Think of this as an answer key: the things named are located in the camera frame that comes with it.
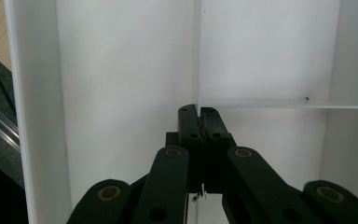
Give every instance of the white panel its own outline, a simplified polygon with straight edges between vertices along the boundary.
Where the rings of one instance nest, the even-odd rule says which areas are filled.
[[[321,109],[358,109],[358,105],[340,101],[302,100],[230,100],[202,99],[199,107],[237,107],[237,108],[321,108]]]
[[[342,2],[330,98],[358,103],[358,1]],[[322,178],[358,196],[358,111],[329,111]]]
[[[221,194],[208,194],[206,197],[199,198],[198,206],[198,224],[228,224],[228,220],[222,206]]]
[[[326,100],[339,2],[203,1],[200,102]]]
[[[55,1],[5,1],[29,223],[71,213]]]
[[[192,102],[194,2],[58,1],[72,205],[147,174]]]
[[[198,202],[193,202],[192,199],[197,197],[197,194],[189,194],[188,196],[188,208],[187,208],[187,223],[186,224],[197,224],[198,220]]]
[[[201,36],[202,0],[194,0],[194,34],[193,34],[193,102],[200,101],[200,36]]]

